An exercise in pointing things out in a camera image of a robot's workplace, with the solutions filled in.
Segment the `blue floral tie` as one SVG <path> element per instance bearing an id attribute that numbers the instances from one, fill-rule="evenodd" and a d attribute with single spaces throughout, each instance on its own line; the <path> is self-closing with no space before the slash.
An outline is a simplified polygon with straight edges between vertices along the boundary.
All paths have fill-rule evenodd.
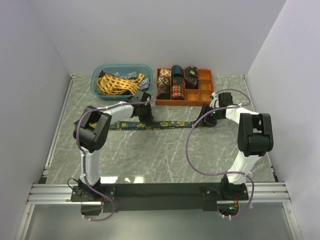
<path id="1" fill-rule="evenodd" d="M 196 121 L 156 121 L 154 123 L 142 123 L 132 121 L 116 121 L 110 124 L 110 130 L 164 130 L 192 128 Z"/>

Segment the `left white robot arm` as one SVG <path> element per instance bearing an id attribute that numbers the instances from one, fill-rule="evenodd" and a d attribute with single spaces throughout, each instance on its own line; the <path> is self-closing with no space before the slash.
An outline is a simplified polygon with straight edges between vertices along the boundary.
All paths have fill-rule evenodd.
<path id="1" fill-rule="evenodd" d="M 73 137 L 81 156 L 78 186 L 89 201 L 95 201 L 102 195 L 99 174 L 100 149 L 107 140 L 111 124 L 133 117 L 138 117 L 142 123 L 153 123 L 150 104 L 152 100 L 149 93 L 138 90 L 127 101 L 102 108 L 89 105 L 83 111 L 75 125 Z"/>

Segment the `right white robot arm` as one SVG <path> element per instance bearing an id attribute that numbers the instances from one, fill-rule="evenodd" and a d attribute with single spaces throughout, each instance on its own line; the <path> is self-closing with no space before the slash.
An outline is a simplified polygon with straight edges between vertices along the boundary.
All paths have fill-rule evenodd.
<path id="1" fill-rule="evenodd" d="M 215 126 L 221 119 L 238 124 L 238 154 L 227 174 L 223 175 L 216 195 L 223 200 L 247 199 L 245 183 L 251 177 L 253 166 L 274 146 L 271 116 L 250 111 L 241 105 L 236 108 L 230 92 L 212 93 L 210 98 L 211 103 L 202 106 L 201 116 L 216 108 L 225 109 L 205 116 L 205 125 Z"/>

